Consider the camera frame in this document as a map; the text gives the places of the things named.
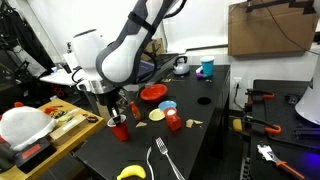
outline red bowl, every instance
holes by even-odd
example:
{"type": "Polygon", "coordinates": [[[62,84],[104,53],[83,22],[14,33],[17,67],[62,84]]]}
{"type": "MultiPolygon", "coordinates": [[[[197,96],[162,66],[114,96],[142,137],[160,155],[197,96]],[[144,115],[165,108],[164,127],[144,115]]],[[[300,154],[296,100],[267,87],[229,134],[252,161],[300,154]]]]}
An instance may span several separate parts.
{"type": "Polygon", "coordinates": [[[143,100],[158,102],[167,93],[168,88],[163,84],[154,84],[142,90],[140,97],[143,100]]]}

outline toy banana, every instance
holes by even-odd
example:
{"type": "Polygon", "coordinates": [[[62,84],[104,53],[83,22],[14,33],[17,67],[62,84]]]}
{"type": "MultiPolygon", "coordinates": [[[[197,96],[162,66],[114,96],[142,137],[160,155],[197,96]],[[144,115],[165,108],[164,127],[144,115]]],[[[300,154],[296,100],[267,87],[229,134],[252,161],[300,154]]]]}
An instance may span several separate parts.
{"type": "Polygon", "coordinates": [[[117,180],[121,180],[122,178],[127,178],[129,176],[138,176],[142,179],[146,178],[146,172],[143,167],[139,165],[131,165],[124,168],[120,175],[117,177],[117,180]]]}

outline red tool handle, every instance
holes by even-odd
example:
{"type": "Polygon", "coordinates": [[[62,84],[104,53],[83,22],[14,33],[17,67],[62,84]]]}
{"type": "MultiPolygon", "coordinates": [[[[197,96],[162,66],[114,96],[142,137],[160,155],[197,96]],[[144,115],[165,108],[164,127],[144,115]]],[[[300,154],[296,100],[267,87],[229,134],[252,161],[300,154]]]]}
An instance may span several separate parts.
{"type": "Polygon", "coordinates": [[[284,171],[290,173],[291,175],[293,175],[297,179],[300,179],[300,180],[305,179],[305,177],[303,175],[301,175],[298,171],[296,171],[292,167],[288,166],[287,162],[285,162],[285,161],[277,162],[276,166],[283,169],[284,171]]]}
{"type": "Polygon", "coordinates": [[[263,99],[274,99],[275,95],[274,94],[264,94],[262,97],[263,97],[263,99]]]}
{"type": "Polygon", "coordinates": [[[280,134],[281,127],[278,125],[273,125],[273,126],[276,127],[277,129],[266,127],[266,128],[264,128],[264,130],[267,131],[268,133],[271,133],[271,134],[280,134]]]}

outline red object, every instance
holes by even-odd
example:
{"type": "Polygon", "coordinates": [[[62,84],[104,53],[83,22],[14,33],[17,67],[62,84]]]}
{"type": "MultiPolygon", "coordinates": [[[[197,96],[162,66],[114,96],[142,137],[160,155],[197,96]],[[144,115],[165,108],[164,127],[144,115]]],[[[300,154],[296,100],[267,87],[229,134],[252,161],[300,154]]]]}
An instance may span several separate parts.
{"type": "Polygon", "coordinates": [[[274,94],[264,94],[262,95],[263,99],[274,99],[275,95],[274,94]]]}
{"type": "Polygon", "coordinates": [[[125,141],[129,138],[126,116],[121,115],[121,124],[119,126],[116,126],[111,118],[108,121],[108,126],[120,141],[125,141]]]}
{"type": "Polygon", "coordinates": [[[64,96],[64,91],[61,89],[61,87],[57,84],[52,84],[52,91],[53,94],[58,96],[58,97],[63,97],[64,96]]]}
{"type": "Polygon", "coordinates": [[[170,107],[164,110],[164,115],[167,120],[167,125],[172,131],[176,131],[182,127],[181,119],[177,115],[177,109],[170,107]]]}
{"type": "Polygon", "coordinates": [[[52,111],[56,111],[58,108],[55,107],[47,107],[43,112],[47,115],[49,115],[52,111]]]}
{"type": "Polygon", "coordinates": [[[30,155],[32,155],[35,152],[37,152],[39,149],[41,149],[39,144],[36,144],[36,145],[32,146],[30,149],[28,149],[26,152],[24,152],[22,154],[22,159],[28,158],[30,155]]]}
{"type": "Polygon", "coordinates": [[[1,136],[0,136],[0,143],[6,143],[6,140],[4,140],[1,136]]]}
{"type": "Polygon", "coordinates": [[[287,162],[285,161],[279,161],[276,163],[277,167],[282,167],[283,169],[285,169],[287,172],[291,173],[292,175],[294,175],[297,179],[305,179],[305,177],[300,174],[298,171],[296,171],[295,169],[293,169],[292,167],[290,167],[289,165],[287,165],[287,162]]]}
{"type": "Polygon", "coordinates": [[[23,103],[22,102],[15,102],[14,103],[14,107],[23,107],[23,103]]]}
{"type": "Polygon", "coordinates": [[[270,128],[270,127],[266,127],[264,129],[265,129],[265,131],[267,131],[270,134],[280,134],[281,133],[281,127],[278,126],[278,125],[273,125],[273,126],[275,126],[277,129],[273,129],[273,128],[270,128]]]}
{"type": "Polygon", "coordinates": [[[140,111],[139,111],[138,107],[136,106],[136,104],[133,101],[131,101],[130,104],[131,104],[131,111],[132,111],[132,114],[134,116],[134,119],[137,122],[141,121],[142,118],[141,118],[141,114],[140,114],[140,111]]]}
{"type": "Polygon", "coordinates": [[[143,100],[151,102],[159,102],[161,98],[167,93],[168,88],[163,84],[154,84],[142,90],[140,97],[143,100]]]}

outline floor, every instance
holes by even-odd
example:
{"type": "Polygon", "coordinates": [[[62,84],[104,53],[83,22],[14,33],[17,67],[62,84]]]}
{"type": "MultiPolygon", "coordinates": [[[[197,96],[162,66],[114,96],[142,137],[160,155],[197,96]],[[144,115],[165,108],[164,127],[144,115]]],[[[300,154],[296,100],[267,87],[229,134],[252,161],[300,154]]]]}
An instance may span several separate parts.
{"type": "MultiPolygon", "coordinates": [[[[78,97],[69,97],[68,102],[74,101],[78,97]]],[[[92,111],[87,100],[84,98],[77,102],[77,106],[92,111]]],[[[203,180],[221,179],[238,180],[240,179],[240,169],[242,162],[243,142],[240,136],[229,129],[224,140],[225,157],[223,159],[209,158],[206,174],[203,180]]],[[[60,180],[60,179],[91,179],[89,172],[73,156],[67,155],[56,165],[44,173],[40,179],[60,180]]]]}

